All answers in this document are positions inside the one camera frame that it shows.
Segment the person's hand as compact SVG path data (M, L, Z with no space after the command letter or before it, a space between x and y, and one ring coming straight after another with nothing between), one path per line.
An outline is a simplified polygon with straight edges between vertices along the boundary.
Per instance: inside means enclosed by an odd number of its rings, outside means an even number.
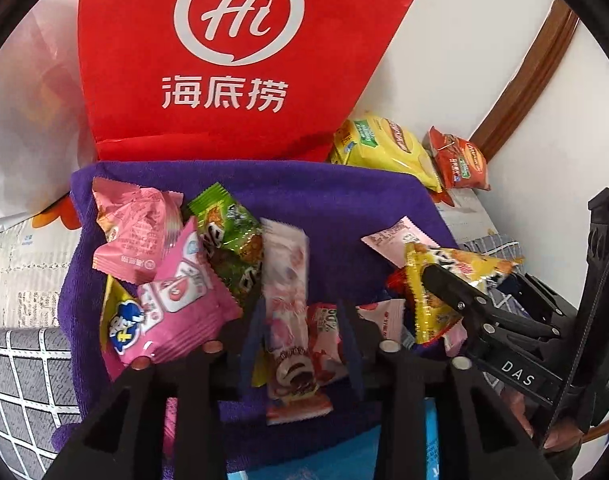
M525 396L518 391L505 387L501 392L501 399L521 424L521 427L527 432L528 436L532 437L533 427L531 427L526 417ZM584 436L585 433L577 427L573 420L565 419L558 422L551 429L543 448L550 452L562 452L580 443Z

